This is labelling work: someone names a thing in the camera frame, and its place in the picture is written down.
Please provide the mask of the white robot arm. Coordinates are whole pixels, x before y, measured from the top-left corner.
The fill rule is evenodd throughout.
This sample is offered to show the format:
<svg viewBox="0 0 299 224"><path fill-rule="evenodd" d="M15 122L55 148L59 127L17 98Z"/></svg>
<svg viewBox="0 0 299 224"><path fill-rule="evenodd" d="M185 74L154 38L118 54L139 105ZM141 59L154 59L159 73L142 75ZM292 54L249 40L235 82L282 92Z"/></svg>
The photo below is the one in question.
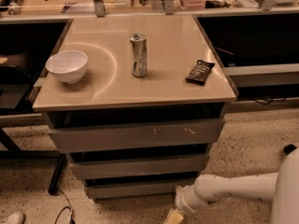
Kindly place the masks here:
<svg viewBox="0 0 299 224"><path fill-rule="evenodd" d="M299 224L299 148L288 145L283 151L287 156L275 173L230 178L203 174L192 185L177 187L175 208L170 209L163 224L179 224L201 206L228 198L270 202L270 224Z"/></svg>

